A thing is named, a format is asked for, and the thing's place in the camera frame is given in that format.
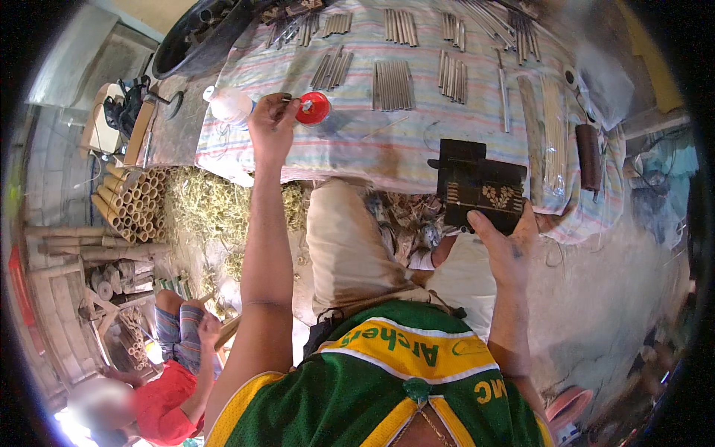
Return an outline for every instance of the black bag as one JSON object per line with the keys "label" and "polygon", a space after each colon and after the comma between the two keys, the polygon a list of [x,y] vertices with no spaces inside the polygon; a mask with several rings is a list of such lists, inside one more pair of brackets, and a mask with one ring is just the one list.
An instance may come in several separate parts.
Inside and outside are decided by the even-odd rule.
{"label": "black bag", "polygon": [[142,108],[144,95],[147,93],[151,80],[144,75],[127,83],[120,79],[117,84],[124,92],[124,102],[116,102],[112,97],[105,98],[104,119],[107,121],[107,126],[118,130],[120,134],[129,139],[132,137],[134,123],[137,122],[139,110]]}

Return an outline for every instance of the person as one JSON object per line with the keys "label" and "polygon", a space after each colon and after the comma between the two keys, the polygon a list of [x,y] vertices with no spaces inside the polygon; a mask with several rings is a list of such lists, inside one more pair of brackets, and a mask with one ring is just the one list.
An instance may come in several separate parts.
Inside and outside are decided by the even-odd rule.
{"label": "person", "polygon": [[421,287],[390,260],[353,187],[314,189],[306,241],[318,323],[312,352],[293,369],[280,173],[300,101],[285,98],[263,97],[249,118],[256,168],[242,321],[206,407],[205,445],[553,445],[529,378],[537,229],[528,201],[509,237],[469,212],[475,235],[446,240],[449,254]]}
{"label": "person", "polygon": [[69,407],[100,446],[130,446],[140,438],[176,446],[197,436],[221,365],[214,349],[221,322],[198,300],[171,290],[155,298],[164,370],[146,382],[138,372],[103,368],[104,378],[73,390]]}

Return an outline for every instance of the knee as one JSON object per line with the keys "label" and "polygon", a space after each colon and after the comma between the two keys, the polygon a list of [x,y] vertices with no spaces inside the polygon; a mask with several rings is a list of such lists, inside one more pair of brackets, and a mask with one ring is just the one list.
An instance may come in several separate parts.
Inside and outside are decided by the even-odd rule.
{"label": "knee", "polygon": [[199,301],[199,300],[187,300],[187,301],[182,302],[182,305],[184,305],[184,306],[191,306],[191,307],[193,307],[193,308],[197,308],[197,309],[200,309],[200,310],[206,312],[206,308],[204,307],[204,303],[202,303],[202,302]]}
{"label": "knee", "polygon": [[167,289],[160,290],[154,296],[154,305],[173,315],[179,315],[179,308],[183,302],[184,300],[176,292]]}

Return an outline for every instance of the striped cloth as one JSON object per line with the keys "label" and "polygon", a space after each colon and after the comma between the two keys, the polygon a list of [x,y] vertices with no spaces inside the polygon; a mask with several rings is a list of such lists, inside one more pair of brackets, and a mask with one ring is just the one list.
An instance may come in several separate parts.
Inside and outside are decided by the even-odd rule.
{"label": "striped cloth", "polygon": [[[399,9],[405,3],[358,0],[336,1],[321,13],[321,26],[328,14],[352,12],[352,28],[345,35],[321,39],[313,36],[308,48],[295,41],[276,50],[265,48],[269,29],[253,24],[235,42],[217,80],[217,87],[236,86],[254,100],[273,92],[300,96],[326,51],[334,53],[341,44],[355,53],[345,85],[326,96],[332,113],[347,124],[332,138],[320,139],[303,126],[295,127],[295,140],[282,171],[283,182],[354,176],[370,180],[382,190],[407,193],[434,193],[437,171],[427,165],[439,158],[439,139],[451,138],[487,144],[487,158],[528,166],[526,130],[517,76],[531,78],[537,109],[541,110],[539,74],[561,76],[568,55],[547,36],[539,34],[542,63],[516,63],[516,53],[503,53],[511,105],[511,133],[501,131],[501,95],[497,73],[495,42],[469,18],[465,19],[467,52],[453,51],[442,40],[440,11],[436,3],[413,0],[409,11],[415,17],[419,47],[410,48],[385,41],[383,8]],[[464,14],[456,11],[458,16]],[[468,66],[467,104],[451,103],[437,87],[440,49]],[[416,108],[411,112],[370,110],[373,62],[379,59],[406,59],[413,78]],[[574,127],[585,121],[572,93],[563,88],[569,112],[568,166],[566,191],[562,197],[545,199],[537,212],[551,215],[541,222],[543,234],[561,243],[575,244],[589,235],[611,227],[623,212],[622,171],[625,142],[617,130],[607,137],[606,180],[594,203],[591,192],[580,189],[580,169]],[[409,116],[390,129],[363,140],[363,137]],[[196,153],[196,165],[232,181],[255,168],[248,131],[217,121],[210,108],[204,118]]]}

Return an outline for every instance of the plaid shorts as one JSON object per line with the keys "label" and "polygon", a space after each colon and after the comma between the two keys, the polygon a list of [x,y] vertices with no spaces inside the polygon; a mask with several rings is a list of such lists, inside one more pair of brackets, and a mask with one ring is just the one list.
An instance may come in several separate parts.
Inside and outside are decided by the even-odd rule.
{"label": "plaid shorts", "polygon": [[[164,361],[175,360],[193,375],[198,374],[201,366],[199,324],[204,317],[204,311],[184,304],[177,318],[165,310],[154,310],[157,314],[157,336]],[[214,355],[214,380],[218,379],[220,373],[221,365],[218,357]]]}

